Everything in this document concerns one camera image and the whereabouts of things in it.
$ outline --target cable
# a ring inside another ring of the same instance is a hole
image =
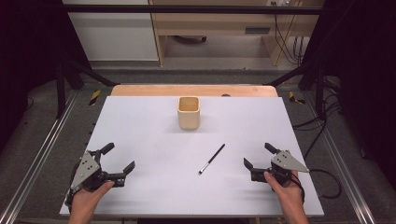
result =
[[[325,198],[325,199],[335,199],[335,198],[338,198],[341,195],[342,186],[341,186],[340,181],[338,180],[338,178],[335,175],[333,175],[332,173],[330,173],[328,171],[321,170],[321,169],[311,169],[309,172],[310,173],[312,173],[312,172],[320,172],[320,173],[329,175],[335,180],[335,182],[338,185],[338,191],[337,191],[336,194],[334,194],[334,195],[324,195],[324,194],[319,193],[319,197],[322,197],[322,198]]]
[[[312,150],[312,148],[314,147],[314,144],[318,141],[320,135],[323,133],[324,128],[326,127],[326,119],[324,120],[323,126],[320,129],[320,132],[318,133],[318,135],[315,137],[314,141],[311,143],[311,146],[309,146],[308,150],[305,152],[304,154],[304,160],[306,159],[306,157],[308,156],[309,152]]]
[[[305,190],[304,190],[303,186],[301,185],[300,179],[297,178],[297,180],[298,180],[298,182],[292,178],[290,179],[291,182],[293,182],[295,185],[297,185],[300,188],[301,199],[303,200],[303,203],[304,203],[305,202]]]
[[[284,46],[285,46],[285,48],[286,48],[286,51],[288,52],[289,56],[290,56],[291,58],[293,58],[293,57],[291,56],[290,52],[289,52],[288,46],[286,45],[285,39],[283,38],[282,34],[281,34],[280,31],[279,31],[279,28],[277,27],[277,18],[276,18],[276,14],[274,15],[274,17],[275,17],[275,40],[276,40],[276,43],[279,45],[280,49],[282,50],[282,52],[283,52],[283,54],[285,55],[285,57],[286,57],[286,59],[288,60],[288,62],[289,62],[289,63],[292,63],[292,64],[297,64],[297,62],[295,62],[295,59],[293,59],[294,62],[291,62],[291,61],[290,61],[290,59],[289,59],[288,55],[286,54],[285,50],[283,50],[282,46],[279,44],[279,41],[277,40],[277,33],[279,32],[280,38],[281,38],[282,41],[283,41],[283,44],[284,44]]]

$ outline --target aluminum rail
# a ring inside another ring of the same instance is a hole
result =
[[[48,155],[50,154],[53,145],[55,144],[56,139],[58,138],[59,133],[61,132],[65,121],[67,120],[73,105],[76,101],[78,95],[78,91],[72,91],[70,97],[67,101],[67,107],[62,116],[59,119],[56,119],[54,124],[52,125],[49,134],[47,135],[46,140],[35,156],[35,160],[29,168],[26,176],[22,180],[20,186],[15,192],[13,198],[9,202],[7,208],[0,216],[0,224],[11,224],[14,223],[17,218],[18,213],[21,211],[21,207],[23,206],[27,196],[29,195],[30,190],[33,187],[38,175],[43,167]]]
[[[215,13],[321,15],[339,10],[322,7],[164,6],[164,5],[43,5],[46,9],[92,13]]]
[[[315,107],[313,106],[314,99],[312,93],[304,92],[304,98],[307,100],[307,104],[309,105],[313,116],[316,116],[317,113]],[[350,173],[349,169],[347,168],[347,164],[344,162],[337,145],[332,140],[332,136],[327,129],[324,130],[322,138],[329,152],[329,156],[332,159],[332,164],[334,165],[337,174],[340,176],[340,181],[347,196],[349,197],[350,202],[352,203],[353,209],[355,210],[359,221],[362,224],[375,224],[375,219],[369,206],[364,200],[352,173]]]

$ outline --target hand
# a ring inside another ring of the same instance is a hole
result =
[[[268,172],[264,172],[264,177],[276,193],[287,223],[308,223],[308,219],[306,218],[303,207],[303,200],[301,198],[300,188],[291,181],[287,182],[282,187],[281,185],[279,185],[279,183],[277,183],[276,179]]]
[[[94,192],[81,189],[73,199],[72,213],[69,224],[88,224],[93,218],[96,205],[102,197],[114,186],[114,182],[106,182]]]

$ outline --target white table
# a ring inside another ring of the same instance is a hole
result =
[[[266,142],[304,163],[283,101],[278,97],[200,97],[201,126],[177,124],[176,96],[109,96],[89,150],[115,148],[102,167],[118,173],[135,161],[124,188],[112,189],[96,208],[107,217],[267,217],[281,215],[269,185],[250,181],[244,166],[270,167]],[[222,144],[225,148],[206,168]],[[323,210],[309,174],[299,173],[308,216]],[[61,215],[68,215],[65,206]]]

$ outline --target white cabinet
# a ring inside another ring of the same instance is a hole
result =
[[[147,0],[64,0],[64,4],[147,5]],[[90,61],[158,61],[148,13],[69,13]]]

